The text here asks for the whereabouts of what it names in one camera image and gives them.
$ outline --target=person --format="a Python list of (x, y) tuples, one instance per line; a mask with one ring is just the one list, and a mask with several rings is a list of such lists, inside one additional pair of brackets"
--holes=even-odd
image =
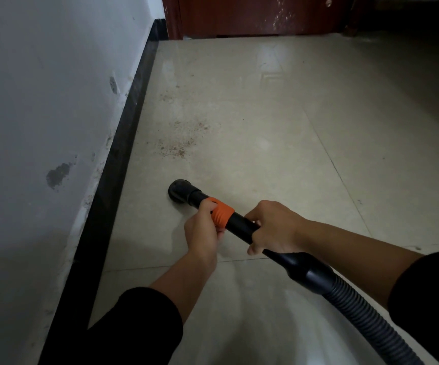
[[(224, 230), (211, 219), (215, 208), (214, 202), (203, 200), (184, 225), (186, 255), (149, 287), (123, 293), (88, 329), (83, 341), (88, 360), (169, 362), (182, 339), (182, 326), (216, 268)], [(439, 361), (439, 252), (425, 256), (310, 221), (278, 202), (261, 201), (245, 217), (260, 225), (248, 254), (268, 249), (314, 255), (386, 308), (393, 322)]]

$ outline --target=person's left hand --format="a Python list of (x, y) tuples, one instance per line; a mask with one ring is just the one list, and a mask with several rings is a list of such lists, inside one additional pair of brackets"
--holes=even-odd
[(205, 199), (199, 205), (198, 212), (184, 224), (189, 252), (216, 262), (216, 252), (219, 240), (224, 235), (224, 228), (217, 228), (211, 219), (211, 212), (217, 204)]

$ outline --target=hand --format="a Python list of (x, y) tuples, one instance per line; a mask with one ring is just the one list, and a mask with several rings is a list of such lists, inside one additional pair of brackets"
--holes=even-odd
[(199, 205), (198, 212), (184, 224), (189, 252), (216, 263), (216, 252), (219, 240), (224, 235), (223, 228), (215, 227), (211, 219), (211, 212), (217, 204), (205, 199)]
[(260, 201), (245, 218), (260, 225), (252, 235), (248, 255), (257, 255), (264, 248), (279, 253), (302, 251), (312, 223), (281, 203), (266, 200)]

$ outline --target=forearm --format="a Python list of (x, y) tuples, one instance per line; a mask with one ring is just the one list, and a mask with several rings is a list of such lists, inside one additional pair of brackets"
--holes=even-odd
[(387, 300), (398, 277), (423, 255), (348, 232), (312, 222), (310, 236), (299, 246), (324, 261), (357, 287), (387, 308)]
[(185, 323), (208, 278), (216, 268), (216, 255), (205, 257), (192, 251), (150, 285), (176, 305)]

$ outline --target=door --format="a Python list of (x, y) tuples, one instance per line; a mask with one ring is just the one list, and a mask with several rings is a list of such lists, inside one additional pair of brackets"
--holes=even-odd
[(353, 0), (178, 0), (182, 34), (204, 38), (340, 31)]

